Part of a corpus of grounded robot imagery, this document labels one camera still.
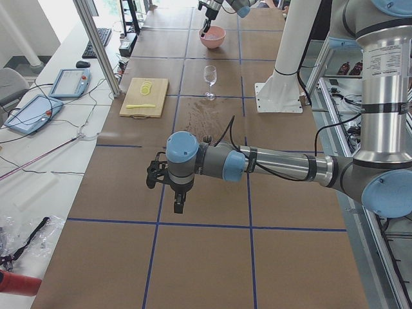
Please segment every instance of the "cutting board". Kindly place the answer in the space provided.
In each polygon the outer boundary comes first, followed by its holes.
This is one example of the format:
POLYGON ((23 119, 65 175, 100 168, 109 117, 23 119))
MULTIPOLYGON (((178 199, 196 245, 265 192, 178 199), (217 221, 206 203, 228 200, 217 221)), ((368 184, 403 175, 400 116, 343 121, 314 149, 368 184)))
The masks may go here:
POLYGON ((160 118, 162 116, 163 104, 167 87, 168 79, 131 79, 129 89, 124 98, 122 108, 119 115, 122 117, 151 117, 160 118), (143 95, 140 93, 142 84, 146 81, 151 82, 150 93, 143 95), (155 108, 126 108, 127 105, 154 104, 155 108))

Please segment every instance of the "white desk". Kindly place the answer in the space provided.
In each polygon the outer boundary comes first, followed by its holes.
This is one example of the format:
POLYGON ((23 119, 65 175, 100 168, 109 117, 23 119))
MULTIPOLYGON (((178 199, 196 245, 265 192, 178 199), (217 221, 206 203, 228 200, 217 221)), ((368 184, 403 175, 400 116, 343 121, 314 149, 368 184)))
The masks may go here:
MULTIPOLYGON (((83 25, 79 23, 61 44, 49 63, 47 63, 37 78, 36 83, 38 85, 53 83, 60 69, 75 68, 76 62, 81 60, 81 55, 87 42, 86 32, 83 25)), ((106 46, 106 52, 112 68, 116 66, 120 57, 117 55, 119 45, 118 33, 113 32, 111 40, 108 46, 106 46)), ((101 79, 104 79, 104 75, 97 59, 87 60, 91 63, 89 91, 101 79)), ((43 87, 42 89, 45 94, 48 94, 51 88, 43 87)), ((41 91, 38 89, 28 92, 19 103, 19 107, 40 93, 41 91)), ((83 133, 87 136, 94 136, 102 129, 113 99, 106 81, 94 90, 91 96, 97 101, 97 105, 89 119, 88 125, 83 129, 83 133)), ((89 95, 85 95, 79 100, 65 105, 55 119, 68 120, 76 126, 83 125, 94 105, 95 101, 89 95)), ((0 144, 3 147, 0 150, 0 155, 9 161, 22 165, 71 139, 76 134, 77 128, 71 124, 63 121, 52 121, 33 136, 25 137, 15 142, 0 144)), ((0 129, 0 142, 20 136, 22 135, 10 129, 0 129)), ((35 174, 19 171, 3 180, 0 183, 0 225, 6 216, 11 217, 15 222, 15 228, 26 226, 24 235, 22 235, 22 238, 26 238, 45 216, 57 216, 65 220, 82 181, 82 175, 52 174, 50 171, 83 173, 87 168, 95 144, 95 139, 91 141, 77 140, 27 168, 35 171, 46 171, 47 173, 35 174), (27 229, 28 223, 33 223, 34 226, 27 229)), ((0 174, 5 174, 13 168, 15 166, 0 159, 0 174)), ((54 250, 60 233, 61 230, 58 229, 48 238, 48 241, 51 243, 51 251, 54 250)), ((26 276, 43 278, 50 262, 51 254, 46 257, 39 257, 33 253, 30 251, 24 252, 14 264, 15 272, 26 276)), ((30 308, 33 300, 34 297, 0 294, 2 309, 30 308)))

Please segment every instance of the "red object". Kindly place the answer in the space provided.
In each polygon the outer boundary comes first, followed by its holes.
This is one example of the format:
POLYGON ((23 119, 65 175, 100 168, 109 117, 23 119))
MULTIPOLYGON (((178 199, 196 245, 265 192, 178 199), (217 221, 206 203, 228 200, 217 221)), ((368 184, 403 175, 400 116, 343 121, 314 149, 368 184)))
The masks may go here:
POLYGON ((363 62, 359 61, 355 64, 353 69, 349 72, 349 75, 360 75, 363 69, 363 62))
POLYGON ((0 292, 2 293, 35 296, 40 285, 41 279, 0 270, 0 292))
POLYGON ((341 65, 341 67, 339 68, 339 71, 337 72, 338 75, 346 75, 348 74, 350 70, 350 64, 349 61, 347 63, 344 63, 341 65))

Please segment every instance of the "wine glass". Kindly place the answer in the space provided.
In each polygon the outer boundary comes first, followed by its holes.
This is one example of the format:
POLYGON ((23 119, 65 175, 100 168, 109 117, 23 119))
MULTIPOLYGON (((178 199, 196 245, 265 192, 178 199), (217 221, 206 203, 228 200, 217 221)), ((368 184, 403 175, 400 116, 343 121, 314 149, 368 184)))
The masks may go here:
POLYGON ((212 93, 212 86, 216 83, 218 79, 218 73, 214 66, 206 66, 203 71, 203 78, 205 82, 209 84, 209 91, 205 93, 205 97, 207 100, 214 100, 216 96, 212 93))

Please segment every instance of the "pink bowl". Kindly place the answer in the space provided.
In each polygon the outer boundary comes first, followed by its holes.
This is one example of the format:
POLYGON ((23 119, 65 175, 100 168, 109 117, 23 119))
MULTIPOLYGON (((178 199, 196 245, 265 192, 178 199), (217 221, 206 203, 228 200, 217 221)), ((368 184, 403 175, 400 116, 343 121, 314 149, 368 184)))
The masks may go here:
POLYGON ((219 47, 225 40, 226 31, 219 26, 211 26, 204 37, 201 37, 201 30, 199 30, 200 42, 209 49, 219 47))

